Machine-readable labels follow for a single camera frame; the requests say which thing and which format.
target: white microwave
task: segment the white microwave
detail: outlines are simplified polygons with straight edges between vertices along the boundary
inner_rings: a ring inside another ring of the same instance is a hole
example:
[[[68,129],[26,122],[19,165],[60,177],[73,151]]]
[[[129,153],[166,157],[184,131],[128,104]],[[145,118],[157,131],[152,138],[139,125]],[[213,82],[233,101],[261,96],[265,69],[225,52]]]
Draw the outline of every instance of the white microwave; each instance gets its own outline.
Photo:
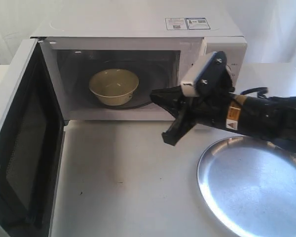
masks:
[[[179,85],[199,57],[221,50],[235,84],[246,47],[216,1],[66,1],[22,41],[0,85],[1,227],[48,235],[68,121],[173,120],[151,103],[151,90]],[[139,78],[122,106],[104,106],[88,88],[109,68]]]

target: bowl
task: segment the bowl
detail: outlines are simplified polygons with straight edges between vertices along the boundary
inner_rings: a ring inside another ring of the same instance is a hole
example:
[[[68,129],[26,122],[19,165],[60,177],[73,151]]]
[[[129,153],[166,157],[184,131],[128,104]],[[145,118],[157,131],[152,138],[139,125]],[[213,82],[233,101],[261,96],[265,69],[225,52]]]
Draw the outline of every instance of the bowl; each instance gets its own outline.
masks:
[[[95,74],[89,88],[105,105],[119,106],[127,103],[139,84],[138,77],[125,69],[108,69]]]

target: round metal pan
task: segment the round metal pan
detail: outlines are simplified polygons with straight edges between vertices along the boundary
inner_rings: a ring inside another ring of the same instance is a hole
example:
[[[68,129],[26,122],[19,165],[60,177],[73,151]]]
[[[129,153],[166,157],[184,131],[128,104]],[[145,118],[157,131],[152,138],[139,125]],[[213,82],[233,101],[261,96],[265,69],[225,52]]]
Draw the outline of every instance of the round metal pan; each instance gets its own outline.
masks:
[[[296,154],[231,137],[202,154],[197,179],[212,213],[246,237],[296,237]]]

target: microwave door frame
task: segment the microwave door frame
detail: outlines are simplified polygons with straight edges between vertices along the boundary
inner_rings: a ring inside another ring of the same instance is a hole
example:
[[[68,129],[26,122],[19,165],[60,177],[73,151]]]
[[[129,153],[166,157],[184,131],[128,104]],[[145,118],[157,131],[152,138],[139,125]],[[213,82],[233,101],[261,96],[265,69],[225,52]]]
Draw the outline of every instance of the microwave door frame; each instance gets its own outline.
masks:
[[[35,70],[37,68],[40,68],[39,72],[36,73],[40,73],[39,77],[40,79],[37,79],[37,75],[35,75]],[[33,94],[34,92],[31,92],[29,90],[32,89],[32,87],[39,91],[40,89],[36,89],[36,87],[39,87],[39,83],[44,84],[44,89],[47,89],[46,91],[46,95],[48,97],[48,99],[46,99],[46,101],[48,101],[48,103],[52,103],[51,107],[54,113],[54,117],[53,119],[57,119],[54,120],[54,122],[52,122],[52,124],[58,124],[55,127],[51,127],[50,130],[52,130],[53,128],[57,128],[57,134],[49,132],[50,136],[54,136],[54,139],[52,139],[51,142],[53,142],[53,150],[51,151],[51,158],[50,158],[50,165],[48,168],[48,172],[49,176],[44,176],[42,175],[41,177],[47,177],[49,180],[48,185],[45,186],[45,190],[44,190],[44,194],[45,199],[41,200],[40,205],[42,205],[42,203],[45,204],[45,210],[44,210],[44,214],[42,214],[42,222],[46,223],[48,222],[48,225],[46,224],[42,224],[41,228],[37,228],[33,226],[33,220],[31,220],[31,218],[29,218],[28,220],[20,220],[20,222],[18,223],[17,221],[15,222],[15,225],[23,225],[23,226],[27,226],[30,230],[31,233],[33,233],[33,236],[35,235],[36,230],[38,230],[38,232],[44,232],[48,235],[49,232],[49,228],[50,228],[50,221],[52,219],[52,209],[53,209],[53,202],[54,202],[54,193],[55,193],[55,189],[56,189],[56,183],[57,183],[57,176],[58,176],[58,167],[60,165],[60,158],[61,158],[61,147],[62,147],[62,143],[63,143],[63,136],[64,136],[64,119],[62,117],[61,111],[60,111],[60,107],[53,89],[53,85],[51,83],[50,80],[50,76],[46,67],[46,63],[41,51],[41,48],[39,46],[39,44],[37,43],[37,39],[27,39],[24,40],[17,53],[15,54],[9,69],[0,85],[0,182],[3,181],[3,183],[7,184],[7,180],[6,180],[6,174],[5,174],[5,170],[8,166],[8,161],[9,161],[9,152],[7,151],[7,149],[4,149],[4,145],[5,142],[8,142],[9,140],[9,136],[11,134],[9,134],[9,128],[11,127],[11,124],[16,123],[16,118],[15,116],[20,116],[23,111],[20,109],[22,108],[26,108],[27,107],[27,103],[30,99],[30,95]],[[40,106],[44,107],[46,109],[46,104],[42,105],[42,91],[37,93],[38,97],[39,97],[39,103]],[[48,141],[46,141],[47,139],[45,138],[46,134],[44,134],[44,141],[41,147],[45,147],[46,144],[48,144]],[[38,165],[37,165],[37,170],[41,170],[42,168],[38,168],[39,164],[42,164],[42,156],[44,154],[43,150],[40,150],[40,158],[38,161]],[[37,185],[37,184],[42,184],[44,182],[44,180],[40,180],[39,183],[37,183],[37,181],[39,180],[38,178],[39,175],[36,174],[35,179],[34,179],[34,184],[33,186]],[[10,225],[10,227],[12,226],[12,228],[9,228],[9,226],[7,225],[7,223],[5,223],[4,217],[11,217],[12,219],[17,219],[18,216],[24,216],[25,212],[26,215],[29,215],[29,212],[26,210],[25,207],[23,207],[22,209],[22,203],[20,201],[20,199],[18,199],[17,195],[15,193],[13,193],[13,189],[12,187],[10,187],[10,190],[7,191],[8,189],[6,189],[5,191],[0,190],[0,205],[2,206],[2,210],[4,210],[3,213],[0,213],[0,225],[1,227],[3,227],[3,229],[5,229],[6,232],[10,232],[13,231],[13,224]],[[36,197],[39,197],[40,193],[37,187],[35,188],[35,193],[36,193]]]

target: label sticker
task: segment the label sticker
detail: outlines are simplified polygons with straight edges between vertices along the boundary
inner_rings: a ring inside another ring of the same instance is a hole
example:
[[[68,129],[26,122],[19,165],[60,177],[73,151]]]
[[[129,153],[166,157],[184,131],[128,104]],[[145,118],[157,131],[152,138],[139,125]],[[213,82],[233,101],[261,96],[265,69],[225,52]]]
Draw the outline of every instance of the label sticker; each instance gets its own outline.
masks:
[[[166,18],[167,30],[187,30],[185,18]]]
[[[210,30],[205,17],[186,18],[186,23],[189,30]]]
[[[244,95],[236,95],[235,100],[240,104],[243,105],[245,100],[247,99]],[[236,102],[232,101],[230,103],[227,118],[226,118],[226,128],[232,130],[238,130],[238,121],[241,114],[241,106]]]

